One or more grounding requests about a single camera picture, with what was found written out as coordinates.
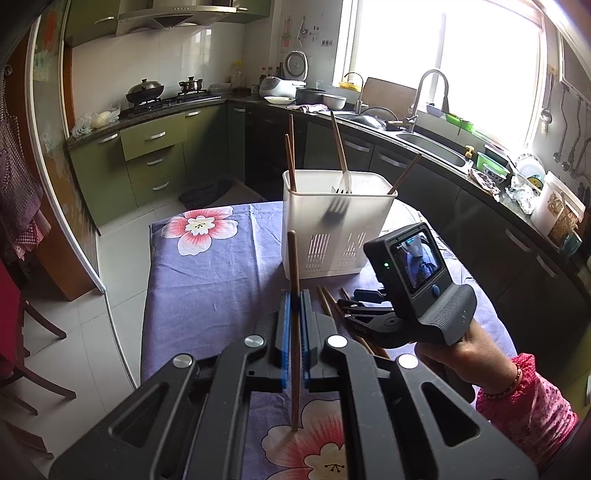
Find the window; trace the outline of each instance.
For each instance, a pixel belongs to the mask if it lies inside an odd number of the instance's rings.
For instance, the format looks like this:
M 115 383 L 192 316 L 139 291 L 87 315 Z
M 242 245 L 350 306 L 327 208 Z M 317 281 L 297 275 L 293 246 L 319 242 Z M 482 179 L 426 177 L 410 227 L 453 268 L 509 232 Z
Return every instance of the window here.
M 439 68 L 452 113 L 509 148 L 521 148 L 538 98 L 541 15 L 528 0 L 353 0 L 343 72 L 417 88 Z M 420 103 L 441 105 L 443 81 L 426 79 Z

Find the black rug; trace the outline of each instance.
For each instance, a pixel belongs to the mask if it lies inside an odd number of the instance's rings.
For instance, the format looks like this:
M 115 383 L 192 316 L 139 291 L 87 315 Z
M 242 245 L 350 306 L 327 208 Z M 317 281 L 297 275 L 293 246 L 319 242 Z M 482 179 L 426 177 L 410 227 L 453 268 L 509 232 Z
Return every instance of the black rug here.
M 220 180 L 212 185 L 183 193 L 178 199 L 185 205 L 187 210 L 205 208 L 225 195 L 232 188 L 232 185 L 231 180 Z

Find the hand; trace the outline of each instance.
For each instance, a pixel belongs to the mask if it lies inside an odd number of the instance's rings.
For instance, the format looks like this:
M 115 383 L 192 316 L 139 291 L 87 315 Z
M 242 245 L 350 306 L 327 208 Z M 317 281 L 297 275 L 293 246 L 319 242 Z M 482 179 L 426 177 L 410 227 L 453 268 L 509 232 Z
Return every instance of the hand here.
M 428 367 L 432 360 L 447 365 L 463 381 L 478 385 L 490 395 L 507 390 L 517 376 L 517 366 L 475 320 L 455 345 L 417 343 L 414 351 Z

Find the faucet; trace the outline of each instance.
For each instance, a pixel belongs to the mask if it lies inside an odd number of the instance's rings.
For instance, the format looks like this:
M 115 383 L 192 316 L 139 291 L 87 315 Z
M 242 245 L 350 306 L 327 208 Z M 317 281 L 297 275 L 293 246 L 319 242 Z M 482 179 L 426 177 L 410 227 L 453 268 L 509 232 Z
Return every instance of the faucet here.
M 447 94 L 449 93 L 449 83 L 447 81 L 447 77 L 439 69 L 427 70 L 425 73 L 423 73 L 423 76 L 421 77 L 421 81 L 418 83 L 417 94 L 415 95 L 415 98 L 414 98 L 413 112 L 411 113 L 410 118 L 406 119 L 408 121 L 408 123 L 410 124 L 409 129 L 408 129 L 408 131 L 410 133 L 414 132 L 414 124 L 415 124 L 415 121 L 418 117 L 418 115 L 417 115 L 418 98 L 421 96 L 421 91 L 423 89 L 423 82 L 425 81 L 425 78 L 427 78 L 432 73 L 437 73 L 439 76 L 441 76 L 441 78 L 443 78 L 443 82 L 445 83 L 445 91 L 443 92 L 443 104 L 441 105 L 441 111 L 443 113 L 449 113 L 449 102 L 447 101 Z
M 357 75 L 357 76 L 358 76 L 358 77 L 361 79 L 361 91 L 359 92 L 359 98 L 357 98 L 357 102 L 355 103 L 355 114 L 359 115 L 359 114 L 361 113 L 361 109 L 362 109 L 364 106 L 369 106 L 369 105 L 366 105 L 366 104 L 364 104 L 364 103 L 361 101 L 361 97 L 363 96 L 363 86 L 365 85 L 365 82 L 364 82 L 364 80 L 363 80 L 363 77 L 362 77 L 362 76 L 361 76 L 359 73 L 357 73 L 357 72 L 349 72 L 349 73 L 345 73 L 345 74 L 343 75 L 343 78 L 345 79 L 345 78 L 347 78 L 349 75 Z

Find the gas stove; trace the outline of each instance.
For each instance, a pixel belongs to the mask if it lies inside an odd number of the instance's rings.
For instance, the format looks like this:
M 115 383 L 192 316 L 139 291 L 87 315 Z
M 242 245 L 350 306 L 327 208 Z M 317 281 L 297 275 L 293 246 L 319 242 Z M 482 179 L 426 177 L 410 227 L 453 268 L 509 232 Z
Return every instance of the gas stove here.
M 122 119 L 133 118 L 138 115 L 160 110 L 161 108 L 168 108 L 179 103 L 192 103 L 201 102 L 203 100 L 218 100 L 222 97 L 218 95 L 212 95 L 206 90 L 200 90 L 198 92 L 179 92 L 176 97 L 171 98 L 156 98 L 156 100 L 150 100 L 149 102 L 140 103 L 134 105 L 132 108 L 122 110 L 119 117 Z

